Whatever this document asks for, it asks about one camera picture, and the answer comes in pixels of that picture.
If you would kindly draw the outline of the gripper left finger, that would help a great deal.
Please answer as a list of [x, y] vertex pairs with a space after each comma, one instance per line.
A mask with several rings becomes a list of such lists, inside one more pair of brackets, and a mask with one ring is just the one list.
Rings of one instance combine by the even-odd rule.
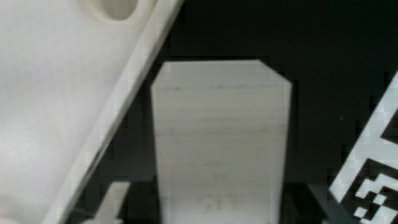
[[125, 198], [130, 190], [128, 182], [114, 182], [111, 184], [107, 194], [102, 200], [100, 208], [95, 217], [82, 224], [123, 224], [119, 211], [125, 203]]

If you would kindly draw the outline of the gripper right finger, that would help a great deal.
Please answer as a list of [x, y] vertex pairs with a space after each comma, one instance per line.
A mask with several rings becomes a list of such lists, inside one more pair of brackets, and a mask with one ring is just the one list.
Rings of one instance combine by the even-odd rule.
[[356, 224], [356, 220], [349, 216], [347, 211], [331, 195], [329, 186], [326, 184], [310, 184], [308, 187], [326, 214], [322, 224]]

